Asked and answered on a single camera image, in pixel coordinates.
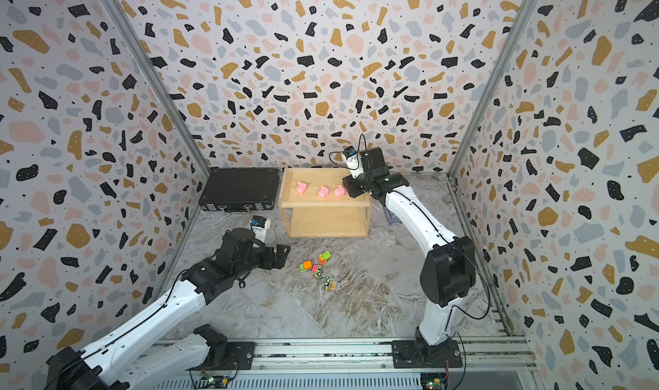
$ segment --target green toy car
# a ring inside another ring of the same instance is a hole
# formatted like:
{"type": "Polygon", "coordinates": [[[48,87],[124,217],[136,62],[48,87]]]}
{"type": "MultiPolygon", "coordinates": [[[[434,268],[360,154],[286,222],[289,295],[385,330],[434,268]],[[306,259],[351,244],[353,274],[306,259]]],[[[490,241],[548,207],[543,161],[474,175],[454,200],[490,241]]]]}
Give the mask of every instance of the green toy car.
{"type": "Polygon", "coordinates": [[[336,281],[332,276],[327,276],[325,278],[325,291],[334,290],[336,288],[336,281]]]}
{"type": "Polygon", "coordinates": [[[326,251],[325,253],[318,256],[318,264],[323,265],[327,263],[330,258],[332,258],[332,255],[330,252],[326,251]]]}

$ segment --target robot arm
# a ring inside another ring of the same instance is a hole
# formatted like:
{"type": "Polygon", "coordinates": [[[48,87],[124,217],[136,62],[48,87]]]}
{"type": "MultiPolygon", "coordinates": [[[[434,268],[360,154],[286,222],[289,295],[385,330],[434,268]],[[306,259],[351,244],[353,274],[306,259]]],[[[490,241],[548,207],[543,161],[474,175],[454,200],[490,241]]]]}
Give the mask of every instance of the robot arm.
{"type": "Polygon", "coordinates": [[[179,322],[231,288],[235,280],[244,287],[244,279],[255,268],[283,268],[291,247],[266,247],[268,228],[269,221],[255,215],[251,229],[227,231],[214,255],[179,274],[166,294],[135,317],[79,352],[70,346],[62,349],[47,361],[45,390],[151,388],[209,359],[211,366],[222,365],[227,338],[210,325],[195,329],[176,345],[137,359],[179,322]]]}
{"type": "Polygon", "coordinates": [[[416,352],[424,362],[449,341],[451,316],[476,282],[474,245],[457,238],[416,197],[400,173],[390,173],[379,147],[343,151],[350,176],[343,186],[350,197],[369,193],[396,214],[421,247],[426,260],[419,281],[428,300],[416,334],[416,352]]]}

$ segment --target speckled wall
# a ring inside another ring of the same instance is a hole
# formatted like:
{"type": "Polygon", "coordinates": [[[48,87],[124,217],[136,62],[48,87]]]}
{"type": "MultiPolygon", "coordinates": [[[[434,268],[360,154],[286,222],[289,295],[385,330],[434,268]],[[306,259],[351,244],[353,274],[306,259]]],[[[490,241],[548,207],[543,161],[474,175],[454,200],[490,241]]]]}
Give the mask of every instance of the speckled wall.
{"type": "Polygon", "coordinates": [[[144,308],[202,187],[98,0],[1,0],[0,387],[144,308]]]}
{"type": "Polygon", "coordinates": [[[548,389],[659,388],[659,0],[539,0],[462,201],[548,389]]]}
{"type": "Polygon", "coordinates": [[[209,165],[439,172],[522,0],[119,1],[209,165]]]}

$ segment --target marble floor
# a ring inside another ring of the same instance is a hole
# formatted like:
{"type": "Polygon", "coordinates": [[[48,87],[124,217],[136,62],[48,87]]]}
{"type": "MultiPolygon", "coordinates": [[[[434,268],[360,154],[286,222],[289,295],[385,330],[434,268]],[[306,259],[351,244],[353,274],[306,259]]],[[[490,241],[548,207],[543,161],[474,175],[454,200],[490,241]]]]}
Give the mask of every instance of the marble floor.
{"type": "MultiPolygon", "coordinates": [[[[443,177],[407,179],[425,206],[448,229],[463,236],[443,177]]],[[[205,323],[230,338],[414,336],[426,302],[418,281],[424,255],[402,225],[388,225],[379,203],[373,204],[368,238],[290,239],[278,209],[260,214],[272,221],[266,244],[291,245],[284,269],[252,271],[246,288],[235,283],[165,338],[183,338],[205,323]],[[326,250],[332,260],[324,273],[337,280],[333,292],[326,292],[323,283],[297,269],[326,250]]],[[[212,255],[226,230],[249,227],[251,216],[200,212],[168,286],[181,270],[212,255]]],[[[486,307],[479,279],[463,308],[479,316],[486,307]]],[[[457,312],[457,331],[462,336],[504,335],[494,305],[492,310],[480,321],[457,312]]]]}

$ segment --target wooden shelf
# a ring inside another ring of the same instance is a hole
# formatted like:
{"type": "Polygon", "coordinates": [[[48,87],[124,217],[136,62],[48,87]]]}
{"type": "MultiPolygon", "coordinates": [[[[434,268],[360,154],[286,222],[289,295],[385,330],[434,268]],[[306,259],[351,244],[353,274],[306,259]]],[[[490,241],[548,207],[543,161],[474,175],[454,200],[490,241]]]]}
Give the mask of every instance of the wooden shelf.
{"type": "Polygon", "coordinates": [[[286,230],[293,237],[367,237],[371,200],[368,194],[351,198],[333,194],[350,175],[348,169],[286,169],[279,191],[279,210],[286,230]],[[298,194],[297,183],[305,182],[307,191],[298,194]],[[317,195],[320,186],[329,188],[329,196],[317,195]],[[287,209],[291,209],[291,219],[287,209]]]}

